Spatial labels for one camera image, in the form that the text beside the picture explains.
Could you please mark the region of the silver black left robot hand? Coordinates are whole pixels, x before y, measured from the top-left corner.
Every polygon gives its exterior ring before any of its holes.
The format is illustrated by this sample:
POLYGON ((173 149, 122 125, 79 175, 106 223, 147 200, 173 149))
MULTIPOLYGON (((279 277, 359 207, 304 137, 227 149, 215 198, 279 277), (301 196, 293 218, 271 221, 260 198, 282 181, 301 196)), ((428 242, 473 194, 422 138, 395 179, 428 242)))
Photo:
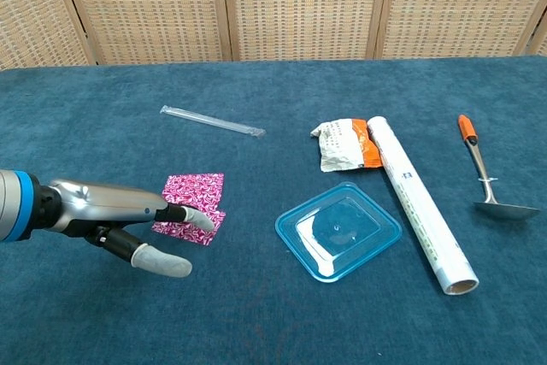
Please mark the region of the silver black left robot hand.
POLYGON ((208 232, 215 228, 198 209, 169 203, 150 191, 63 179, 43 187, 35 227, 84 238, 134 268, 167 277, 188 276, 192 271, 188 260, 164 253, 123 230, 127 225, 151 221, 190 223, 208 232))

